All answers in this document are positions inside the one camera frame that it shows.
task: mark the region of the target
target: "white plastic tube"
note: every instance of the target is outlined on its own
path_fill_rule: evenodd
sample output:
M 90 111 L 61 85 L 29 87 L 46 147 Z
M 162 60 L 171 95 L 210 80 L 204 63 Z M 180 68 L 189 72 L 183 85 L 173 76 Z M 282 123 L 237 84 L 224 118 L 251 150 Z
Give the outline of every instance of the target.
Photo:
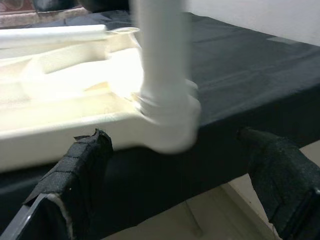
M 136 0 L 144 69 L 141 110 L 171 121 L 188 108 L 183 0 Z
M 4 29 L 0 30 L 0 49 L 102 40 L 106 31 L 105 25 Z

